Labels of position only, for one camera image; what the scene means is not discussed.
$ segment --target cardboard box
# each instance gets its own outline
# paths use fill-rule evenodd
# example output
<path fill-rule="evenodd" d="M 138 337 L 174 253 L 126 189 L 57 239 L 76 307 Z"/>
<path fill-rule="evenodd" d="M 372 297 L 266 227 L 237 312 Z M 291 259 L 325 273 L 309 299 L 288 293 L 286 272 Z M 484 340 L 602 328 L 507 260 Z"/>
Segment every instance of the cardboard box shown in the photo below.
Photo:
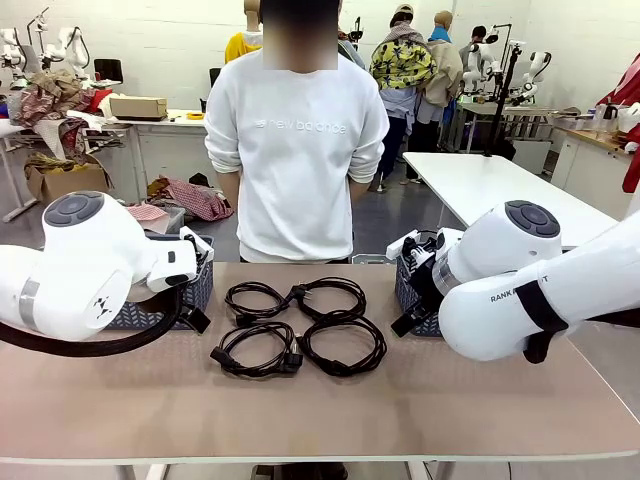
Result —
<path fill-rule="evenodd" d="M 82 170 L 59 173 L 41 172 L 35 167 L 27 167 L 27 187 L 31 194 L 45 205 L 67 193 L 81 190 L 109 193 L 113 184 L 98 159 L 87 155 L 85 165 L 87 168 Z"/>
<path fill-rule="evenodd" d="M 167 99 L 113 96 L 111 114 L 119 120 L 162 120 L 167 116 Z"/>

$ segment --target gray storage basket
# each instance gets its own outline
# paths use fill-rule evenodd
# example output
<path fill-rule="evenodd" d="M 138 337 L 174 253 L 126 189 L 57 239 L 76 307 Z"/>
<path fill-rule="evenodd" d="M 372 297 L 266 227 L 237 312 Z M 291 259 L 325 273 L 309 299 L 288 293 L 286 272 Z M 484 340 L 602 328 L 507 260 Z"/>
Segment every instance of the gray storage basket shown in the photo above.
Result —
<path fill-rule="evenodd" d="M 402 311 L 409 310 L 411 305 L 418 301 L 418 294 L 409 285 L 409 266 L 405 262 L 402 255 L 398 257 L 396 269 L 396 296 L 402 306 Z M 434 313 L 424 323 L 418 325 L 411 330 L 411 334 L 417 337 L 442 337 L 440 333 L 440 326 L 438 324 L 438 314 Z"/>
<path fill-rule="evenodd" d="M 178 240 L 178 235 L 147 234 L 153 240 L 172 241 Z M 201 235 L 205 242 L 213 245 L 213 237 Z M 207 262 L 200 278 L 191 283 L 184 292 L 185 303 L 195 305 L 203 312 L 207 308 L 211 292 L 213 291 L 213 262 Z M 147 313 L 138 304 L 126 302 L 116 318 L 106 327 L 107 330 L 146 330 L 162 320 L 162 313 Z M 187 325 L 177 322 L 174 330 L 190 330 Z"/>

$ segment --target floor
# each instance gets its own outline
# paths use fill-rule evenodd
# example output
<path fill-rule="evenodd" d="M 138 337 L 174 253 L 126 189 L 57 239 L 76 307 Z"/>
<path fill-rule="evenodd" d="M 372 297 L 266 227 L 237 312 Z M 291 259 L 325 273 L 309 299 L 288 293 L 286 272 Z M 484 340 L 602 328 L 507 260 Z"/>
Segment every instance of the floor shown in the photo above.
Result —
<path fill-rule="evenodd" d="M 13 160 L 13 168 L 21 177 L 23 152 Z M 398 184 L 404 166 L 398 164 L 386 194 L 368 193 L 354 210 L 355 253 L 384 253 L 386 245 L 410 230 L 436 226 L 440 202 L 424 185 Z M 0 173 L 0 213 L 13 208 L 4 173 Z M 36 206 L 11 224 L 0 223 L 0 244 L 17 244 L 38 248 L 44 243 L 40 216 L 42 207 Z M 457 226 L 455 219 L 450 226 Z M 235 237 L 235 216 L 216 224 L 192 224 L 201 233 L 215 237 L 216 259 L 238 261 L 238 242 Z M 637 365 L 640 361 L 640 332 L 606 325 L 587 325 L 575 333 L 573 342 L 618 392 L 629 408 L 640 415 L 640 381 Z M 640 472 L 640 456 L 589 462 L 521 463 L 513 464 L 513 479 L 562 480 L 636 480 Z M 357 463 L 348 465 L 351 480 L 405 480 L 406 469 L 401 463 Z M 146 467 L 137 468 L 138 478 L 144 478 Z M 170 480 L 245 480 L 251 466 L 247 465 L 177 465 L 172 467 Z M 0 465 L 0 480 L 110 480 L 115 474 L 110 467 L 45 467 Z M 465 463 L 456 467 L 454 480 L 507 480 L 505 463 Z"/>

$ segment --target tabletop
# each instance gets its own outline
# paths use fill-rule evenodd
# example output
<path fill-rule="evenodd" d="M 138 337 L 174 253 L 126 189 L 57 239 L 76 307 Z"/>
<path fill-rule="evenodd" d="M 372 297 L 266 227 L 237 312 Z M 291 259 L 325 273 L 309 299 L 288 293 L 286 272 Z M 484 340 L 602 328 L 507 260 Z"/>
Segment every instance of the tabletop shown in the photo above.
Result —
<path fill-rule="evenodd" d="M 500 203 L 528 200 L 560 222 L 562 245 L 580 246 L 616 225 L 616 220 L 583 201 L 493 155 L 410 153 L 404 155 L 442 202 L 465 225 Z"/>
<path fill-rule="evenodd" d="M 189 120 L 187 118 L 187 113 L 202 113 L 202 110 L 200 108 L 194 108 L 193 110 L 179 110 L 170 108 L 167 110 L 167 113 L 167 118 L 160 121 L 126 120 L 121 121 L 121 123 L 126 123 L 128 125 L 204 128 L 204 120 Z"/>
<path fill-rule="evenodd" d="M 498 104 L 495 102 L 486 103 L 458 103 L 459 108 L 473 112 L 476 115 L 495 115 L 498 110 Z M 503 115 L 521 115 L 524 117 L 540 116 L 544 117 L 555 110 L 553 108 L 539 107 L 537 105 L 505 105 L 502 111 Z"/>
<path fill-rule="evenodd" d="M 305 360 L 293 378 L 255 381 L 224 374 L 209 358 L 232 328 L 223 300 L 229 287 L 255 280 L 286 294 L 327 275 L 365 290 L 366 315 L 389 346 L 377 370 L 336 379 Z M 213 324 L 203 336 L 172 332 L 138 351 L 99 359 L 0 346 L 0 461 L 552 460 L 640 449 L 637 420 L 568 340 L 554 342 L 546 362 L 531 365 L 522 356 L 476 363 L 441 339 L 396 338 L 394 279 L 391 265 L 216 263 L 207 308 Z M 344 292 L 313 293 L 319 310 L 353 303 Z M 238 301 L 268 302 L 251 293 Z M 278 319 L 298 334 L 311 325 L 293 305 Z M 325 331 L 314 347 L 350 362 L 363 356 L 367 338 Z M 264 361 L 278 348 L 274 339 L 252 339 L 234 355 Z"/>
<path fill-rule="evenodd" d="M 554 127 L 561 132 L 564 132 L 572 137 L 582 140 L 584 142 L 595 145 L 596 147 L 603 148 L 609 152 L 619 153 L 621 158 L 628 158 L 631 160 L 631 155 L 624 151 L 624 145 L 626 142 L 617 142 L 610 133 L 595 132 L 592 130 L 570 130 L 562 127 Z"/>

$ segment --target black strap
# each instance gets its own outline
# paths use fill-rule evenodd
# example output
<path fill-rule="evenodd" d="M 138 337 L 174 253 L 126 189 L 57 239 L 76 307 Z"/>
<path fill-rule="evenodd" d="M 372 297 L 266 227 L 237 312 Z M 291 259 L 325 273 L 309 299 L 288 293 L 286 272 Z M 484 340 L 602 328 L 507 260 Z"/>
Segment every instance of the black strap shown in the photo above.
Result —
<path fill-rule="evenodd" d="M 537 281 L 521 285 L 515 292 L 529 318 L 543 330 L 529 337 L 524 356 L 531 363 L 542 363 L 547 358 L 553 336 L 569 328 L 569 324 L 549 305 Z"/>
<path fill-rule="evenodd" d="M 166 295 L 166 308 L 162 320 L 147 330 L 126 338 L 99 342 L 66 342 L 34 335 L 0 323 L 0 340 L 27 350 L 60 357 L 106 357 L 130 352 L 157 340 L 171 330 L 171 327 L 180 320 L 181 313 L 183 313 L 183 288 L 174 288 L 162 293 Z M 188 313 L 191 313 L 191 320 L 193 321 L 191 309 L 189 309 Z M 203 322 L 202 317 L 198 317 L 196 323 L 194 328 L 197 331 L 206 328 L 204 325 L 206 322 Z"/>

